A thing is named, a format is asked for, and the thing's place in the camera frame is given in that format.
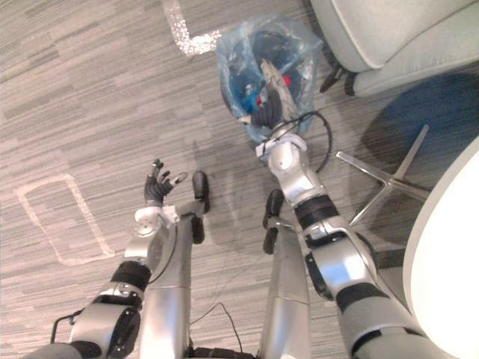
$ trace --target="white table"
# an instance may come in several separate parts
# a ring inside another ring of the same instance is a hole
[[[419,213],[403,285],[409,309],[437,346],[461,359],[479,358],[479,137]]]

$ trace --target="metal chair leg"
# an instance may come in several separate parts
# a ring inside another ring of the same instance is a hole
[[[399,189],[410,197],[415,198],[416,200],[424,202],[429,196],[430,191],[421,188],[417,185],[407,183],[403,180],[404,175],[406,174],[407,169],[411,165],[416,153],[419,150],[424,138],[426,137],[427,131],[429,130],[428,125],[424,125],[419,132],[418,137],[415,139],[414,144],[412,144],[409,149],[406,157],[401,162],[399,168],[394,174],[388,174],[387,172],[380,170],[372,165],[369,165],[366,162],[363,162],[355,157],[348,155],[342,151],[336,153],[336,157],[342,159],[345,162],[348,162],[350,165],[358,168],[359,170],[369,174],[370,176],[376,178],[382,182],[382,188],[379,192],[367,203],[367,205],[359,211],[354,218],[351,220],[350,224],[353,226],[357,224],[359,220],[364,217],[364,215],[369,211],[369,209],[380,199],[385,197],[393,188]]]

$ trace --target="black joint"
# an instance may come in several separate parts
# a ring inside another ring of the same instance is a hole
[[[336,303],[342,313],[353,303],[365,298],[380,297],[389,298],[382,290],[371,283],[358,283],[347,286],[336,295]]]
[[[140,314],[135,308],[125,309],[113,330],[108,358],[124,359],[134,349],[140,330]]]
[[[263,228],[268,229],[268,219],[278,217],[284,202],[284,195],[281,189],[274,189],[269,193],[266,202],[266,210],[263,217]]]
[[[306,254],[305,260],[306,260],[306,267],[308,268],[308,271],[309,271],[309,277],[311,278],[311,281],[313,282],[313,286],[316,289],[316,293],[322,296],[323,298],[328,299],[329,301],[332,301],[333,300],[332,294],[329,291],[323,279],[323,276],[321,275],[321,272],[317,267],[313,254],[311,252],[309,254]]]
[[[306,236],[306,245],[308,248],[318,248],[322,245],[327,245],[328,243],[334,242],[339,238],[343,238],[345,235],[342,232],[336,232],[333,234],[329,234],[327,236],[323,236],[320,238],[313,239],[309,234]]]
[[[312,224],[339,215],[336,206],[328,195],[316,196],[305,200],[296,206],[294,212],[303,230]]]
[[[82,359],[98,358],[102,354],[102,349],[96,343],[78,340],[68,344],[80,353]]]
[[[120,297],[118,295],[99,295],[95,300],[95,303],[105,303],[105,304],[117,304],[117,305],[128,305],[141,309],[142,300],[140,297],[135,295],[133,292],[130,293],[127,297]]]
[[[353,348],[351,349],[351,355],[353,356],[359,348],[361,348],[364,344],[369,342],[370,340],[381,337],[381,332],[380,331],[370,331],[369,333],[366,333],[362,337],[360,337],[356,342],[354,343]]]
[[[195,199],[204,202],[204,213],[210,210],[210,185],[207,175],[202,171],[196,171],[192,178]]]
[[[257,359],[253,354],[235,352],[231,349],[196,348],[191,358]]]
[[[151,277],[148,267],[134,261],[126,261],[120,264],[112,276],[112,282],[124,282],[136,286],[144,292]]]
[[[268,228],[263,241],[264,253],[273,254],[275,251],[276,238],[278,238],[278,228]]]
[[[193,243],[199,245],[204,241],[204,225],[203,219],[193,216],[192,218],[192,234],[193,234]]]

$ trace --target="red object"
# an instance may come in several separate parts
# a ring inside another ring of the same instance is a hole
[[[286,86],[288,86],[288,87],[291,86],[291,79],[290,79],[289,76],[283,75],[283,81],[286,84]]]

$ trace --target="gray carpet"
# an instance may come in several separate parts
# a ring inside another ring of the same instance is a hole
[[[176,4],[0,4],[3,358],[20,358],[47,343],[53,321],[84,307],[110,278],[131,239],[144,176],[157,156],[173,173],[200,168],[210,177],[207,239],[193,250],[192,319],[221,301],[245,350],[257,351],[272,266],[261,250],[260,220],[278,185],[222,101],[214,52],[186,57],[175,43],[165,14]],[[179,4],[191,38],[273,11],[319,34],[307,1]],[[330,69],[325,53],[320,78]],[[392,171],[428,122],[430,134],[407,178],[433,186],[478,133],[478,67],[457,73],[466,75],[441,78],[413,95],[398,88],[351,98],[342,82],[317,92],[334,150]],[[457,106],[448,109],[448,102]],[[327,147],[322,124],[313,122],[305,136],[311,163],[318,165]],[[371,178],[337,159],[321,179],[347,218],[376,191]],[[191,196],[191,187],[182,184],[169,200]],[[391,196],[358,230],[378,251],[402,248],[419,208],[414,200]],[[89,258],[98,260],[80,264]],[[335,305],[310,287],[314,358],[347,358]],[[67,340],[68,333],[62,325],[58,339]],[[220,310],[192,326],[192,339],[197,346],[237,349]]]

